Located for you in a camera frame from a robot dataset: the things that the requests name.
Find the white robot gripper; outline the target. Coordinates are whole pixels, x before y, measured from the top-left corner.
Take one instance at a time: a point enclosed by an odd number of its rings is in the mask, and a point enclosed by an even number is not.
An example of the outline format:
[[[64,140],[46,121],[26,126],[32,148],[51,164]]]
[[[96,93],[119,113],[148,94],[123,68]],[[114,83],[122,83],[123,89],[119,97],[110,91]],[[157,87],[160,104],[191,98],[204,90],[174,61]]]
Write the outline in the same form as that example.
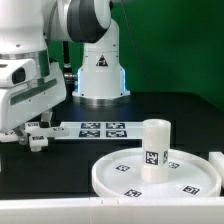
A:
[[[39,77],[37,68],[34,79],[11,88],[0,87],[0,132],[15,128],[21,145],[28,144],[28,135],[17,127],[42,113],[40,127],[49,128],[53,115],[50,108],[65,100],[66,88],[59,64],[51,63],[49,70],[49,75]]]

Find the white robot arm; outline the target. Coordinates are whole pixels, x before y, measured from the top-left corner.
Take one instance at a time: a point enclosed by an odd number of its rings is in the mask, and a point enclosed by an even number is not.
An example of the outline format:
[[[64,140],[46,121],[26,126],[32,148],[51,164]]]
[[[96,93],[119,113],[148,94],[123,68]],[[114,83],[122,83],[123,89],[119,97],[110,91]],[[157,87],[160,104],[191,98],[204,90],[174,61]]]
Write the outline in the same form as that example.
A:
[[[113,105],[130,95],[119,63],[116,0],[0,0],[0,142],[39,151],[69,131],[52,108],[72,97]]]

